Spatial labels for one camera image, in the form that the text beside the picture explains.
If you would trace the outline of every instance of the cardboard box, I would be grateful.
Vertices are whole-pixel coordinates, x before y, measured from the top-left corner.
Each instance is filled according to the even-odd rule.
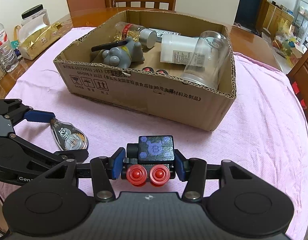
[[[195,37],[203,31],[222,33],[229,39],[227,27],[196,17],[155,11],[122,11],[61,52],[54,64],[68,90],[102,103],[153,114],[207,131],[217,128],[236,98],[235,65],[230,52],[218,91],[182,80],[185,65],[160,62],[160,43],[144,53],[144,63],[132,63],[130,69],[90,63],[91,47],[112,42],[114,25],[128,22]],[[141,70],[150,66],[165,69],[169,75]]]

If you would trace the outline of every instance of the black jar lid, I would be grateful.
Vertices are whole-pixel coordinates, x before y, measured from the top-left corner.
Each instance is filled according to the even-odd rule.
[[[33,15],[33,14],[35,14],[35,13],[41,11],[41,10],[43,10],[43,5],[42,5],[42,4],[39,4],[39,5],[37,5],[37,6],[34,6],[33,8],[28,9],[27,11],[25,11],[24,13],[22,13],[22,15],[21,15],[21,16],[22,16],[22,19],[24,20],[24,19],[26,19],[27,17],[30,17],[31,15]]]

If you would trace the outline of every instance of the gold snack package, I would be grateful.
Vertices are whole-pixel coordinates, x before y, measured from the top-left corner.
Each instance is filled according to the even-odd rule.
[[[44,27],[29,37],[18,46],[22,57],[33,60],[48,46],[61,37],[58,29],[62,27],[60,22]]]

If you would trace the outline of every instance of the gray toy figure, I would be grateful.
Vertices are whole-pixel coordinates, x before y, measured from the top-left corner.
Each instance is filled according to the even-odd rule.
[[[141,43],[138,41],[134,42],[132,37],[127,37],[126,40],[128,43],[125,46],[103,51],[104,64],[113,67],[129,68],[131,62],[145,60]]]

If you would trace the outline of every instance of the pink tablecloth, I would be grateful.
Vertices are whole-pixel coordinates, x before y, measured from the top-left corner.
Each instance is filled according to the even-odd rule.
[[[308,224],[308,127],[302,108],[287,77],[280,71],[235,55],[237,99],[214,132],[147,116],[118,107],[94,103],[72,95],[52,60],[72,41],[90,31],[77,28],[57,41],[17,81],[7,98],[21,98],[34,109],[52,111],[71,122],[89,139],[89,161],[110,156],[118,147],[136,143],[139,135],[174,136],[175,147],[186,157],[199,157],[219,164],[231,159],[285,192],[294,203],[295,214],[287,234],[303,240]],[[51,152],[59,150],[48,124],[23,121],[17,135]],[[161,188],[133,187],[120,179],[112,181],[120,191],[178,191],[185,183],[178,179]],[[92,195],[91,181],[80,180],[79,187]],[[16,187],[0,183],[6,197]],[[218,188],[207,181],[205,195]]]

